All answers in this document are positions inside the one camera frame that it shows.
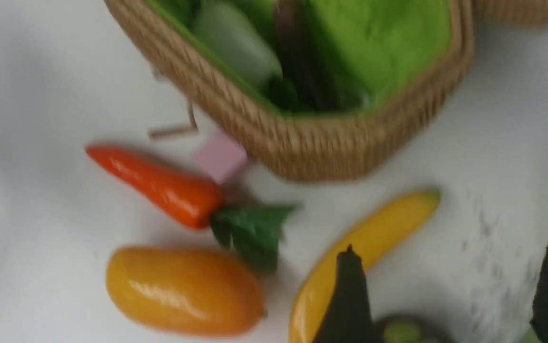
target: white table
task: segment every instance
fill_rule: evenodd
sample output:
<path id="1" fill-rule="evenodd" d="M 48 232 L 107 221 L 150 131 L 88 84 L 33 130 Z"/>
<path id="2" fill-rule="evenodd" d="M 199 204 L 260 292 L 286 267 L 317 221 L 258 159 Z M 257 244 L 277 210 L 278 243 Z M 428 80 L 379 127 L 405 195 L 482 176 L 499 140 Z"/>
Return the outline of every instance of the white table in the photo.
<path id="1" fill-rule="evenodd" d="M 422 184 L 436 217 L 368 274 L 374 315 L 409 311 L 462 343 L 507 343 L 527 327 L 548 243 L 548 30 L 478 29 L 475 67 L 439 120 L 354 184 L 289 185 L 263 167 L 246 184 L 304 209 L 285 226 L 267 321 L 234 342 L 280 343 L 294 292 L 346 228 Z M 127 321 L 104 288 L 125 243 L 213 245 L 178 227 L 83 153 L 93 140 L 148 146 L 187 122 L 183 97 L 93 0 L 0 1 L 0 342 L 205 342 Z M 178 163 L 213 130 L 148 146 Z"/>

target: wicker basket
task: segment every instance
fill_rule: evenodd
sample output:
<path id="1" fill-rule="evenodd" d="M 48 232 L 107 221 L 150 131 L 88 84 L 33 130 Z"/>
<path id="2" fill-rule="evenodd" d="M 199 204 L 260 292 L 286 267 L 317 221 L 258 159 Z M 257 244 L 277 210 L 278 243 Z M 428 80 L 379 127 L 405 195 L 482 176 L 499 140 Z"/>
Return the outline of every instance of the wicker basket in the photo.
<path id="1" fill-rule="evenodd" d="M 548 0 L 474 0 L 478 18 L 539 28 L 548 24 Z"/>
<path id="2" fill-rule="evenodd" d="M 425 128 L 459 85 L 474 55 L 470 0 L 449 0 L 448 53 L 378 111 L 326 119 L 286 119 L 256 104 L 158 17 L 143 0 L 106 0 L 134 45 L 190 101 L 249 154 L 294 182 L 353 180 Z"/>

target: pink block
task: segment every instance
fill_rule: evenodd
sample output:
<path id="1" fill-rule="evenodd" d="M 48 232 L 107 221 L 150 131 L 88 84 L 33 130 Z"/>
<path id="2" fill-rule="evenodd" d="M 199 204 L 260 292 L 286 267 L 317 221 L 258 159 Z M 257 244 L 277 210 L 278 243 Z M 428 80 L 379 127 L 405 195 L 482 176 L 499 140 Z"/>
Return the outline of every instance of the pink block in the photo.
<path id="1" fill-rule="evenodd" d="M 248 161 L 246 150 L 220 132 L 193 154 L 192 161 L 218 184 L 223 184 Z"/>

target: orange carrot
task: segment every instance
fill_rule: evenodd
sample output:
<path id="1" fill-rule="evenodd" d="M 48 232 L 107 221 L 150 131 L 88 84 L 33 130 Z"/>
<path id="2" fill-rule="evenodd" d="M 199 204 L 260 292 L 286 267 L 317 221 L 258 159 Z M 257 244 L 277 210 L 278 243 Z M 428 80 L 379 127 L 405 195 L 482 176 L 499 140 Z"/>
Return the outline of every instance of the orange carrot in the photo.
<path id="1" fill-rule="evenodd" d="M 189 228 L 206 228 L 211 214 L 223 204 L 222 188 L 207 178 L 165 169 L 115 146 L 91 145 L 85 152 L 107 172 Z"/>

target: toy carrot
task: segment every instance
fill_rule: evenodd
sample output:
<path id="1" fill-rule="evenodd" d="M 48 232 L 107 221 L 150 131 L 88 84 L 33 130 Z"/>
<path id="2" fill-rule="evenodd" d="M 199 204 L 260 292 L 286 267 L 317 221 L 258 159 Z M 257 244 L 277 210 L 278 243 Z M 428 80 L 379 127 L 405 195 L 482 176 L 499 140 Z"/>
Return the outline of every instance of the toy carrot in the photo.
<path id="1" fill-rule="evenodd" d="M 203 230 L 210 224 L 222 247 L 233 243 L 252 267 L 276 269 L 281 225 L 293 207 L 224 206 L 223 189 L 207 178 L 166 169 L 117 146 L 89 145 L 85 152 L 184 226 Z"/>

